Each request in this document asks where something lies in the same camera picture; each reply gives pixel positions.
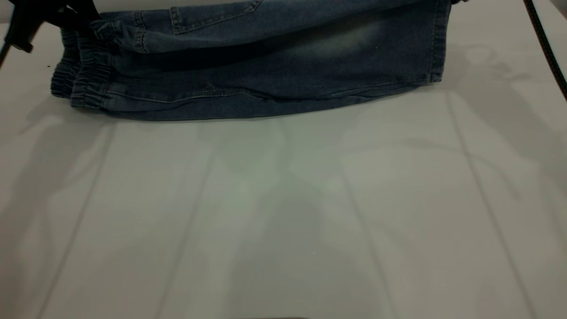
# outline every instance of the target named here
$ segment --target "blue denim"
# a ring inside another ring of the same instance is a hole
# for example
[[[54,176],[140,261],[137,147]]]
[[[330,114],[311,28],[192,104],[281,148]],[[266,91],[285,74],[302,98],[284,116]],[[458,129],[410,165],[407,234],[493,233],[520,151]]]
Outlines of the blue denim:
[[[110,12],[62,30],[73,107],[140,120],[326,110],[441,80],[457,0],[254,0]]]

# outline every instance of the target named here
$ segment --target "denim jogger pants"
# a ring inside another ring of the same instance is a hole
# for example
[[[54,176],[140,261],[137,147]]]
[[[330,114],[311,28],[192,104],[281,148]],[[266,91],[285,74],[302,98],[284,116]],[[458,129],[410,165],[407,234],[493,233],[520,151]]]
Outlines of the denim jogger pants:
[[[52,93],[140,120],[325,110],[441,80],[451,2],[254,0],[111,12],[62,30]]]

